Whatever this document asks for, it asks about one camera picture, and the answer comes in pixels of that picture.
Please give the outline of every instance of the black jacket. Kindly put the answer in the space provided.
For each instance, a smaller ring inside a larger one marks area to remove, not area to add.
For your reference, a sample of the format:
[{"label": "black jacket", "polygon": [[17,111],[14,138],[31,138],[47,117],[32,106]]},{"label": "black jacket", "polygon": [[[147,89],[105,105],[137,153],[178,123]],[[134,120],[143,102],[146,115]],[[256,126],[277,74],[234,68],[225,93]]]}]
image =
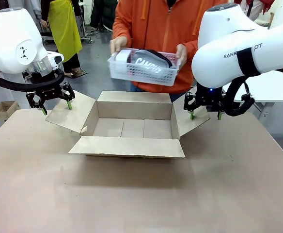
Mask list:
[{"label": "black jacket", "polygon": [[118,0],[94,0],[90,26],[98,28],[99,23],[112,30]]},{"label": "black jacket", "polygon": [[[49,15],[49,8],[50,8],[50,2],[53,0],[41,0],[41,19],[46,21],[48,19]],[[80,7],[78,4],[78,0],[72,0],[72,4],[74,7],[74,12],[76,16],[80,16]]]}]

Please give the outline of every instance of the robotic arm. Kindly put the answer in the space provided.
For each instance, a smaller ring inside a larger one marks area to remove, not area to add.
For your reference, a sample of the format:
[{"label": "robotic arm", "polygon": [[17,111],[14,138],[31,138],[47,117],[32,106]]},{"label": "robotic arm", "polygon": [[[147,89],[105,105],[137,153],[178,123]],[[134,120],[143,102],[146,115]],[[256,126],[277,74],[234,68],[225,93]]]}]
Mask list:
[{"label": "robotic arm", "polygon": [[[199,106],[230,116],[245,113],[253,104],[246,79],[271,70],[283,72],[283,25],[267,30],[247,18],[234,3],[214,6],[205,12],[200,28],[198,51],[192,72],[198,82],[194,95],[186,93],[184,109]],[[222,87],[228,83],[226,93]],[[241,85],[247,94],[237,106],[235,95]]]},{"label": "robotic arm", "polygon": [[[26,92],[31,108],[40,108],[45,115],[46,100],[61,98],[71,108],[70,101],[75,94],[68,82],[61,85],[64,73],[57,65],[62,60],[62,54],[46,51],[41,35],[25,9],[0,10],[0,72],[18,74],[26,71],[32,76],[31,84],[0,78],[1,87]],[[38,102],[33,99],[35,95],[40,97]]]}]

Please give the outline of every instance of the robot logo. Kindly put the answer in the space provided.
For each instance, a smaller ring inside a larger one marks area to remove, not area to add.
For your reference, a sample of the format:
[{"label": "robot logo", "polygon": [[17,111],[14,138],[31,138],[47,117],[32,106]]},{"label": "robot logo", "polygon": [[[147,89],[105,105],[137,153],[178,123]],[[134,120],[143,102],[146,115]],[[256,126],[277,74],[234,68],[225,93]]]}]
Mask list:
[{"label": "robot logo", "polygon": [[21,58],[26,58],[28,60],[27,56],[25,55],[25,51],[27,49],[25,49],[24,47],[20,47],[20,49],[23,51],[23,56],[21,56]]}]

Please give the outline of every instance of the yellow skirt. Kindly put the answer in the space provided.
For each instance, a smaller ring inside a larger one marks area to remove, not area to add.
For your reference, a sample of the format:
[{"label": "yellow skirt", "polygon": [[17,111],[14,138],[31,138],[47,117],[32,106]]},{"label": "yellow skirt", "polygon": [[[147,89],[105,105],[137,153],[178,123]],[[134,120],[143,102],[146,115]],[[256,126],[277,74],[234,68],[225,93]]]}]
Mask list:
[{"label": "yellow skirt", "polygon": [[71,0],[52,1],[48,19],[56,47],[63,54],[64,62],[67,62],[82,50]]}]

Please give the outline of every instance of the person in yellow skirt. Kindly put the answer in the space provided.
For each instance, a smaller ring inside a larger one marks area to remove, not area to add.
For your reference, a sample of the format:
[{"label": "person in yellow skirt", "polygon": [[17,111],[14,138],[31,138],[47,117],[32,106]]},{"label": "person in yellow skirt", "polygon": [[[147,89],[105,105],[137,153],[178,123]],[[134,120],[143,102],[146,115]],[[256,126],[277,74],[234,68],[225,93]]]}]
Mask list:
[{"label": "person in yellow skirt", "polygon": [[80,69],[78,53],[82,45],[75,15],[81,15],[78,0],[41,0],[41,24],[47,28],[49,20],[54,42],[64,56],[65,76],[70,78],[87,73]]}]

